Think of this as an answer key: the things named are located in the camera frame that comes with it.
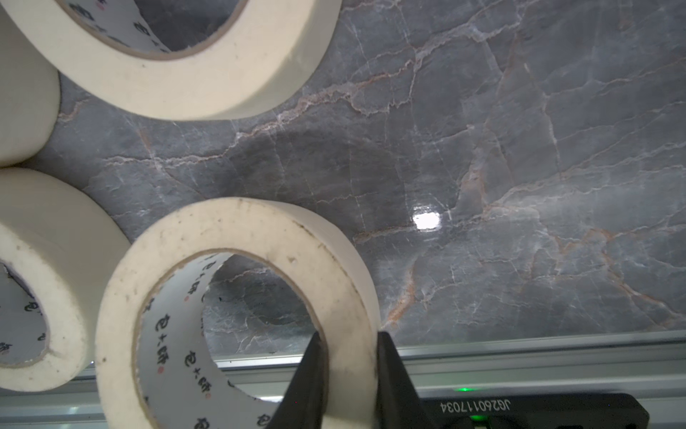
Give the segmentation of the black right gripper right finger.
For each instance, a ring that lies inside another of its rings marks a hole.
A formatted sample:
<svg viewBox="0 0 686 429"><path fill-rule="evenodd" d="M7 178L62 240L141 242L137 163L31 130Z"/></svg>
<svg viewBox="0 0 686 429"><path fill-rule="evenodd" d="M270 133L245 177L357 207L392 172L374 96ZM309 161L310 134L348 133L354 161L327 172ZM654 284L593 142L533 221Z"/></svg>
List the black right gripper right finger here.
<svg viewBox="0 0 686 429"><path fill-rule="evenodd" d="M377 364L379 427L434 428L388 332L378 333Z"/></svg>

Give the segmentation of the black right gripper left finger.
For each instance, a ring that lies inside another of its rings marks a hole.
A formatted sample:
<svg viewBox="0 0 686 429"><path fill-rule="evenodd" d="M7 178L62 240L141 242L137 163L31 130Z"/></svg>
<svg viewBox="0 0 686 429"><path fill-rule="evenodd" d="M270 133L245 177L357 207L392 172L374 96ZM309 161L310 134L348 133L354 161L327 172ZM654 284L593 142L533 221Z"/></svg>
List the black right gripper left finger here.
<svg viewBox="0 0 686 429"><path fill-rule="evenodd" d="M267 429L320 429L325 408L328 359L315 332Z"/></svg>

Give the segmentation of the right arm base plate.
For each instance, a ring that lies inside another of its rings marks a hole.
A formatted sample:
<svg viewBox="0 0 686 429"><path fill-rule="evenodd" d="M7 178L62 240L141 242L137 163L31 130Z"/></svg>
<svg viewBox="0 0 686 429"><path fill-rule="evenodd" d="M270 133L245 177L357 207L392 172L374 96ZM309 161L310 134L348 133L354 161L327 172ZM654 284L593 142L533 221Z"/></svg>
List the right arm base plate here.
<svg viewBox="0 0 686 429"><path fill-rule="evenodd" d="M424 400L439 428L646 428L650 413L625 393Z"/></svg>

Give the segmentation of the masking tape roll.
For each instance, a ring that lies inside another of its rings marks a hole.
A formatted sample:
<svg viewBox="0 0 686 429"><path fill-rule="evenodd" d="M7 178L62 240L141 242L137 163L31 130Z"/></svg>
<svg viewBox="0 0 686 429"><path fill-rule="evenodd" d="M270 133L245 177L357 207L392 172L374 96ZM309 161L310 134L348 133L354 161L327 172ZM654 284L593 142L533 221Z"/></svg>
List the masking tape roll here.
<svg viewBox="0 0 686 429"><path fill-rule="evenodd" d="M241 1L196 46L173 51L133 1L6 1L62 74L125 111L169 121L247 118L296 93L332 39L338 1Z"/></svg>
<svg viewBox="0 0 686 429"><path fill-rule="evenodd" d="M260 400L214 363L205 295L232 257L275 271L305 302L323 345L321 428L370 428L378 388L380 309L373 280L347 237L301 207L217 198L150 226L105 288L96 327L96 380L112 428L303 426L303 400Z"/></svg>
<svg viewBox="0 0 686 429"><path fill-rule="evenodd" d="M2 388L55 389L93 361L105 286L129 246L83 192L44 173L2 169Z"/></svg>
<svg viewBox="0 0 686 429"><path fill-rule="evenodd" d="M1 12L1 166L35 156L48 142L60 109L57 69Z"/></svg>

